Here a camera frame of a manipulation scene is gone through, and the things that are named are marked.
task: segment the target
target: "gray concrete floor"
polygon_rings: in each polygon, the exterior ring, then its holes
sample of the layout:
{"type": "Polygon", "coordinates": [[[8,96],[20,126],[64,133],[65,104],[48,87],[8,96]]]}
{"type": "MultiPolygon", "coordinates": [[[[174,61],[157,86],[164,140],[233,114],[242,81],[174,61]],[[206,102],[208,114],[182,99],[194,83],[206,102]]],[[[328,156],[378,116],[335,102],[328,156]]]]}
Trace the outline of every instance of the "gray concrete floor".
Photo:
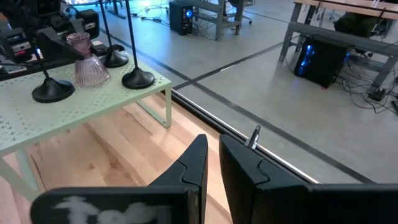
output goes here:
{"type": "MultiPolygon", "coordinates": [[[[131,2],[132,12],[151,4],[159,5],[160,1],[131,2]]],[[[255,6],[245,9],[253,23],[244,21],[240,35],[226,29],[219,42],[209,40],[214,38],[214,27],[207,30],[208,39],[180,36],[167,27],[165,9],[142,11],[140,15],[160,16],[166,23],[132,19],[138,57],[171,79],[179,93],[243,134],[250,135],[260,124],[260,144],[320,182],[398,182],[394,141],[398,116],[359,108],[337,84],[323,90],[297,78],[286,63],[278,62],[293,6],[292,0],[256,1],[255,6]],[[242,62],[226,67],[242,58],[242,62]]],[[[126,14],[126,10],[122,9],[121,14],[126,14]]],[[[130,52],[127,20],[109,13],[107,18],[114,44],[125,45],[130,52]]],[[[208,27],[210,24],[206,23],[201,22],[200,26],[208,27]]],[[[333,23],[325,18],[322,27],[332,29],[333,23]]],[[[397,33],[395,27],[383,41],[394,43],[397,33]]],[[[102,33],[98,39],[107,43],[102,33]]],[[[290,68],[296,61],[297,54],[290,48],[290,68]]],[[[376,75],[368,70],[365,74],[355,66],[353,70],[363,78],[376,75]]],[[[346,73],[341,75],[361,82],[346,73]]],[[[393,75],[386,80],[386,88],[391,87],[392,79],[393,75]]],[[[359,105],[369,106],[358,95],[352,97],[359,105]]]]}

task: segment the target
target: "wooden tabletop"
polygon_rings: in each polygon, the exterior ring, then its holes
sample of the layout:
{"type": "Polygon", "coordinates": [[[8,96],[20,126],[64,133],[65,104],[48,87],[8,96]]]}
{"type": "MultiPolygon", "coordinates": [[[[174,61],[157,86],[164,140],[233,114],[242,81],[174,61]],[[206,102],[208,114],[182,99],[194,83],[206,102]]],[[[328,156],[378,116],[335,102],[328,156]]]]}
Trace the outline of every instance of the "wooden tabletop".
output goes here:
{"type": "MultiPolygon", "coordinates": [[[[379,17],[381,9],[386,8],[389,12],[385,12],[382,17],[385,19],[398,20],[398,4],[379,2],[373,7],[373,1],[368,0],[325,0],[322,1],[320,7],[328,9],[337,9],[348,12],[379,17]]],[[[295,3],[309,4],[318,6],[319,1],[316,0],[294,0],[295,3]]]]}

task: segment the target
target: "desk leg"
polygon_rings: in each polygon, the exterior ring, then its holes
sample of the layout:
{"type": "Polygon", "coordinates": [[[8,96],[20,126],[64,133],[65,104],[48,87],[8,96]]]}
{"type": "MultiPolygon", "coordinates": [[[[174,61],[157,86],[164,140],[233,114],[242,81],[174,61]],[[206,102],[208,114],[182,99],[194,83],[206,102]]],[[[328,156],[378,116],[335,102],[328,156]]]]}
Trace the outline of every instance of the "desk leg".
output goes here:
{"type": "Polygon", "coordinates": [[[244,9],[244,1],[239,1],[239,6],[236,9],[235,21],[239,21],[239,25],[235,26],[235,35],[239,35],[239,32],[242,27],[242,18],[243,18],[243,9],[244,9]]]}
{"type": "Polygon", "coordinates": [[[108,10],[108,12],[111,14],[114,14],[115,16],[117,16],[121,19],[126,18],[126,16],[119,14],[118,3],[116,2],[116,0],[113,0],[113,10],[108,10]]]}
{"type": "Polygon", "coordinates": [[[0,158],[0,176],[10,183],[11,188],[17,190],[28,201],[33,202],[39,196],[39,188],[25,150],[16,152],[19,167],[21,168],[21,177],[3,158],[0,158]]]}
{"type": "Polygon", "coordinates": [[[390,56],[385,62],[383,68],[379,72],[379,74],[373,80],[372,86],[368,90],[368,93],[376,92],[380,86],[383,84],[384,80],[391,73],[391,70],[394,69],[395,64],[397,63],[398,58],[394,56],[390,56]]]}
{"type": "Polygon", "coordinates": [[[165,90],[165,98],[166,98],[166,120],[158,114],[155,110],[153,110],[150,106],[146,105],[143,101],[137,101],[137,104],[142,107],[142,109],[146,110],[153,118],[155,118],[161,125],[165,128],[170,127],[172,124],[172,90],[168,88],[165,90]]]}
{"type": "MultiPolygon", "coordinates": [[[[310,6],[310,9],[308,10],[308,13],[307,13],[307,16],[305,18],[304,24],[308,24],[309,25],[311,23],[312,17],[314,15],[316,9],[317,9],[317,7],[310,6]]],[[[304,39],[305,39],[304,35],[300,35],[300,37],[298,38],[298,41],[297,41],[298,46],[296,47],[296,51],[297,52],[300,51],[301,46],[304,44],[304,39]]]]}
{"type": "MultiPolygon", "coordinates": [[[[292,17],[290,18],[291,22],[297,22],[297,19],[299,18],[300,11],[301,11],[302,4],[300,3],[295,3],[294,4],[294,9],[292,13],[292,17]]],[[[284,39],[284,44],[282,46],[282,50],[280,51],[280,56],[279,56],[279,61],[283,62],[286,57],[287,50],[290,47],[290,41],[292,40],[293,36],[293,31],[289,30],[289,28],[286,30],[285,34],[285,39],[284,39]]]]}
{"type": "Polygon", "coordinates": [[[222,36],[222,31],[223,31],[223,12],[224,12],[224,4],[223,2],[221,3],[222,7],[220,11],[217,13],[217,19],[216,19],[216,37],[214,38],[215,41],[218,41],[220,37],[222,36]]]}

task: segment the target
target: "pink glass vase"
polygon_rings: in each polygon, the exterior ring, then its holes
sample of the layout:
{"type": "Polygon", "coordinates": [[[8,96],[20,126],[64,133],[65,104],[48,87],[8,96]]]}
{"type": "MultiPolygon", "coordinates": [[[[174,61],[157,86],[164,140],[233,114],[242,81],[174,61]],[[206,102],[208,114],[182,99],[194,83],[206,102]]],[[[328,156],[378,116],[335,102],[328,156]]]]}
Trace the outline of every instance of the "pink glass vase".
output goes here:
{"type": "Polygon", "coordinates": [[[90,52],[90,35],[89,33],[74,33],[67,36],[68,42],[77,49],[83,56],[84,60],[76,60],[75,62],[75,83],[80,87],[94,87],[101,85],[111,74],[102,64],[99,58],[90,52]]]}

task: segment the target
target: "wooden platform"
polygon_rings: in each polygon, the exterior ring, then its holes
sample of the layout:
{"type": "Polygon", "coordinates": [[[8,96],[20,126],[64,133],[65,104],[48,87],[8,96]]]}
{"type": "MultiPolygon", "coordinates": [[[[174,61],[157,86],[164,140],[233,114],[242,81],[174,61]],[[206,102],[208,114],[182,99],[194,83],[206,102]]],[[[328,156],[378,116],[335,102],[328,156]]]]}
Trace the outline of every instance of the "wooden platform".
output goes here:
{"type": "MultiPolygon", "coordinates": [[[[164,114],[163,95],[144,100],[164,114]]],[[[132,104],[27,149],[42,191],[77,186],[145,186],[176,160],[198,134],[209,143],[206,223],[232,223],[221,179],[219,134],[173,103],[165,129],[132,104]]],[[[15,155],[5,159],[17,167],[15,155]]],[[[30,223],[30,204],[0,177],[0,224],[30,223]]]]}

